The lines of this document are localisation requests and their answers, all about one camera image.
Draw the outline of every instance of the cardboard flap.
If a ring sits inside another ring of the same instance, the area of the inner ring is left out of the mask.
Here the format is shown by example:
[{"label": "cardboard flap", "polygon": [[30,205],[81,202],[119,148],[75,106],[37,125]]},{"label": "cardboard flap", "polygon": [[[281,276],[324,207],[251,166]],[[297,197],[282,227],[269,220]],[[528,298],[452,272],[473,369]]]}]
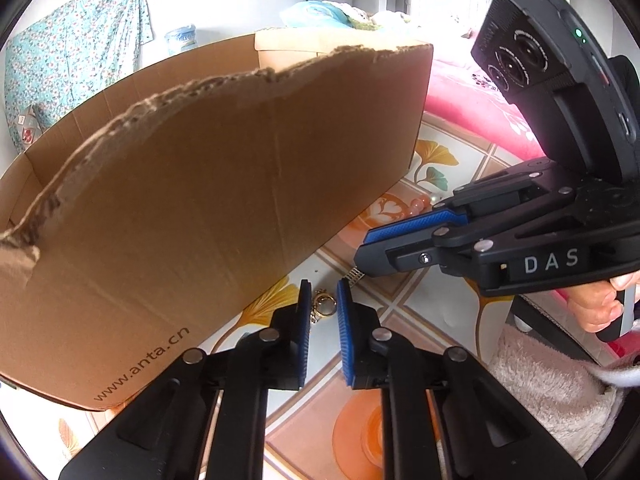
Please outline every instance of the cardboard flap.
[{"label": "cardboard flap", "polygon": [[34,174],[46,185],[80,144],[133,104],[209,76],[258,68],[254,35],[210,43],[139,70],[105,88],[61,118],[27,150]]},{"label": "cardboard flap", "polygon": [[0,238],[2,375],[126,400],[402,177],[430,65],[430,46],[344,48],[111,121]]},{"label": "cardboard flap", "polygon": [[409,36],[383,30],[333,28],[328,34],[322,27],[267,28],[255,33],[255,49],[292,50],[328,54],[339,46],[365,45],[376,50],[395,50],[399,46],[424,44]]},{"label": "cardboard flap", "polygon": [[42,191],[25,153],[18,155],[0,178],[0,228],[15,226]]}]

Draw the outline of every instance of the human hand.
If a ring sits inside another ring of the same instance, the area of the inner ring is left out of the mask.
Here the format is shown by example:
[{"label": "human hand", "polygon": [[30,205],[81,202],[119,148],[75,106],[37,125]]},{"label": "human hand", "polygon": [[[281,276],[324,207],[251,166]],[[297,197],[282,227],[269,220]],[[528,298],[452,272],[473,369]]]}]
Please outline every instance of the human hand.
[{"label": "human hand", "polygon": [[[640,270],[608,282],[586,283],[563,290],[580,326],[587,332],[599,332],[622,315],[623,307],[616,300],[616,294],[633,283],[640,284]],[[636,288],[636,301],[640,301],[640,286]]]}]

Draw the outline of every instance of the metal screw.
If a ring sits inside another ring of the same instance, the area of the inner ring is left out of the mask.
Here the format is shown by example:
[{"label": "metal screw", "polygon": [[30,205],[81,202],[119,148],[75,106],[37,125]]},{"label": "metal screw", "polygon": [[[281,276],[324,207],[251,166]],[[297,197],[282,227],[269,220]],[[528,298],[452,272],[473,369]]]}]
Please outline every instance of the metal screw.
[{"label": "metal screw", "polygon": [[479,253],[485,253],[494,246],[493,240],[480,240],[474,245],[474,250]]},{"label": "metal screw", "polygon": [[280,337],[280,332],[278,332],[274,328],[263,328],[260,330],[260,339],[262,339],[265,343],[276,341]]},{"label": "metal screw", "polygon": [[457,363],[463,363],[464,361],[466,361],[468,354],[466,353],[466,350],[464,348],[460,348],[459,346],[454,346],[453,348],[449,348],[447,350],[447,356],[452,361],[455,361]]},{"label": "metal screw", "polygon": [[202,361],[202,352],[197,348],[189,348],[182,354],[182,360],[188,365],[194,365]]},{"label": "metal screw", "polygon": [[371,332],[371,335],[376,341],[389,341],[391,339],[392,333],[388,328],[379,327],[374,329],[374,331]]}]

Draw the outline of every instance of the blue floral fabric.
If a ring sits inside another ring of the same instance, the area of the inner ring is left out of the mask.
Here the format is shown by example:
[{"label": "blue floral fabric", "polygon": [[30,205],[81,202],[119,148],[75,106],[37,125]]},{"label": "blue floral fabric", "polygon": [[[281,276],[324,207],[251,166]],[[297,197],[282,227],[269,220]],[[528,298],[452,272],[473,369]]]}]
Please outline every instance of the blue floral fabric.
[{"label": "blue floral fabric", "polygon": [[298,2],[280,13],[287,27],[353,28],[347,15],[327,2]]},{"label": "blue floral fabric", "polygon": [[71,0],[8,41],[4,99],[14,144],[15,120],[33,105],[49,128],[94,94],[137,69],[153,40],[146,0]]}]

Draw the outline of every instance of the torn cardboard edge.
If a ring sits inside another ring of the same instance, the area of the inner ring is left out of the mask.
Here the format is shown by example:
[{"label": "torn cardboard edge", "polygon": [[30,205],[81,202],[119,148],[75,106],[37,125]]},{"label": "torn cardboard edge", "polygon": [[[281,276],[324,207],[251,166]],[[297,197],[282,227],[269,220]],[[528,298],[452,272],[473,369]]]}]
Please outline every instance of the torn cardboard edge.
[{"label": "torn cardboard edge", "polygon": [[[18,225],[28,207],[72,153],[91,134],[125,113],[133,101],[139,102],[168,88],[201,79],[200,73],[247,73],[258,67],[281,70],[296,62],[324,56],[337,46],[363,44],[378,51],[415,45],[433,49],[423,41],[381,31],[269,28],[207,44],[135,72],[72,110],[49,128],[46,136],[40,137],[14,160],[0,178],[0,229]],[[173,84],[166,86],[165,80]]]},{"label": "torn cardboard edge", "polygon": [[[322,59],[305,60],[280,72],[263,68],[252,73],[193,81],[134,104],[82,143],[36,197],[22,221],[0,235],[0,266],[8,268],[17,280],[26,285],[40,256],[37,243],[47,221],[54,215],[63,216],[65,207],[73,205],[75,197],[93,181],[103,165],[113,157],[126,156],[127,150],[145,142],[166,118],[192,102],[215,95],[235,94],[239,97],[238,105],[245,107],[294,92],[311,83],[324,70],[345,63],[354,53],[366,52],[370,62],[375,63],[380,57],[412,49],[430,50],[431,45],[401,46],[396,50],[340,46]],[[305,78],[290,78],[301,69],[305,69]],[[256,78],[262,82],[258,88],[254,86]],[[273,85],[279,86],[275,94]],[[254,93],[242,93],[243,87]],[[133,129],[136,130],[135,135],[131,135]]]}]

